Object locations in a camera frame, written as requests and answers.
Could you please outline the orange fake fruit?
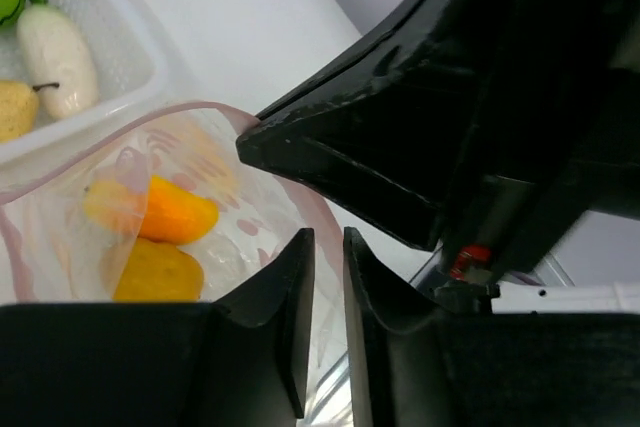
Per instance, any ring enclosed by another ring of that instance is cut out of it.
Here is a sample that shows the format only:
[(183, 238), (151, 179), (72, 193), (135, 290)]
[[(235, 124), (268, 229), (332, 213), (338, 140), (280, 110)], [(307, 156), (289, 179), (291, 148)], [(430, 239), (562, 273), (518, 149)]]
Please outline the orange fake fruit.
[(111, 298), (115, 302), (195, 302), (204, 270), (175, 245), (138, 238)]

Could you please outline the pale yellow fake pear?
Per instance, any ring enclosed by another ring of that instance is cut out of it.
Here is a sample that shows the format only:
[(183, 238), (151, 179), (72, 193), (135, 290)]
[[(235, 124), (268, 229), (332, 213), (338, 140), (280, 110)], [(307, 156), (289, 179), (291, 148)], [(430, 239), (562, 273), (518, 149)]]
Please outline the pale yellow fake pear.
[(2, 80), (0, 141), (5, 143), (29, 133), (39, 111), (40, 101), (37, 93), (43, 89), (59, 87), (58, 82), (31, 86), (14, 80)]

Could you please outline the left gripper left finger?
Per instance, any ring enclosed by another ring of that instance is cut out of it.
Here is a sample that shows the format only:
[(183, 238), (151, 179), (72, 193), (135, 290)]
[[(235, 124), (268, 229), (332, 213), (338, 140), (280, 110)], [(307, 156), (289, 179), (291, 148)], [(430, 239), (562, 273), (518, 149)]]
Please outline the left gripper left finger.
[(5, 426), (292, 426), (304, 414), (315, 239), (213, 303), (1, 311)]

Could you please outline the clear plastic perforated bin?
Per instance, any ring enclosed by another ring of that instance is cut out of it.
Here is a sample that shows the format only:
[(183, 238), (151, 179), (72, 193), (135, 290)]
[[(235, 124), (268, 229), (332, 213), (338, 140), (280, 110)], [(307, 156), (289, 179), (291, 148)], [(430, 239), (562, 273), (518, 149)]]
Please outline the clear plastic perforated bin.
[(2, 163), (42, 152), (165, 96), (167, 47), (141, 0), (1, 0), (1, 77), (39, 87), (31, 130)]

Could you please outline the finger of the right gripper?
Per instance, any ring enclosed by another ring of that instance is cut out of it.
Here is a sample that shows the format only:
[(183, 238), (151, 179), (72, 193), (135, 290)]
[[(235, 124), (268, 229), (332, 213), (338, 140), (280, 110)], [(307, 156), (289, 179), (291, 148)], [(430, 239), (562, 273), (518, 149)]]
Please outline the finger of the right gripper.
[(471, 95), (495, 53), (494, 3), (403, 0), (265, 109), (237, 140), (240, 160), (431, 249)]

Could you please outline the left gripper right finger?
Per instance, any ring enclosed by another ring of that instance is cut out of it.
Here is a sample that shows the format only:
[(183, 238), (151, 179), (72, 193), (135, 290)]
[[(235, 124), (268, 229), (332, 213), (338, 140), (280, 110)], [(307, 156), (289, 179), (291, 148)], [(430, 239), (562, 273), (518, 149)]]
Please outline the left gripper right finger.
[(639, 318), (450, 313), (343, 241), (358, 426), (635, 426)]

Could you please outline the yellow fake banana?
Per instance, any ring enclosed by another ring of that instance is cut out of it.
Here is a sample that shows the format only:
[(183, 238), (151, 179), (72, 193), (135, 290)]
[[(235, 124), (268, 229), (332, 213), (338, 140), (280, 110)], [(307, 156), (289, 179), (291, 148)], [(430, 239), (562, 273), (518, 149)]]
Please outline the yellow fake banana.
[(82, 207), (89, 220), (111, 232), (173, 245), (197, 241), (219, 220), (214, 201), (158, 176), (151, 177), (146, 192), (116, 180), (97, 180), (85, 189)]

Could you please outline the clear zip top bag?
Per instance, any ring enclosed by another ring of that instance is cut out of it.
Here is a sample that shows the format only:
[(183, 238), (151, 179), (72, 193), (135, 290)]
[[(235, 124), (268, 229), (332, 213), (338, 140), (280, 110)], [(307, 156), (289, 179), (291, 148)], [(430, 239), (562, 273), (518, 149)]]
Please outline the clear zip top bag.
[(242, 164), (254, 117), (144, 116), (1, 173), (5, 426), (302, 426), (344, 344), (341, 231)]

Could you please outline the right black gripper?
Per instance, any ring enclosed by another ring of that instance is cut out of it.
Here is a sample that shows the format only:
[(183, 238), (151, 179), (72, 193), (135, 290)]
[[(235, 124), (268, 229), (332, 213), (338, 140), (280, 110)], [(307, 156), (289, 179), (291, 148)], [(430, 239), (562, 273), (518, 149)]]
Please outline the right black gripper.
[(434, 293), (528, 272), (588, 211), (639, 216), (639, 0), (512, 0)]

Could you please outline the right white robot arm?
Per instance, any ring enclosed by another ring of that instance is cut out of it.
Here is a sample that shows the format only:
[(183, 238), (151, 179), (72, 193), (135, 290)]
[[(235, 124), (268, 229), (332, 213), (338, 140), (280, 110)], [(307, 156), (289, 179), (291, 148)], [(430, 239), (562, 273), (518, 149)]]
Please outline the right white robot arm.
[(552, 256), (588, 211), (639, 214), (639, 0), (403, 0), (236, 148), (430, 252), (415, 284), (451, 310), (639, 307)]

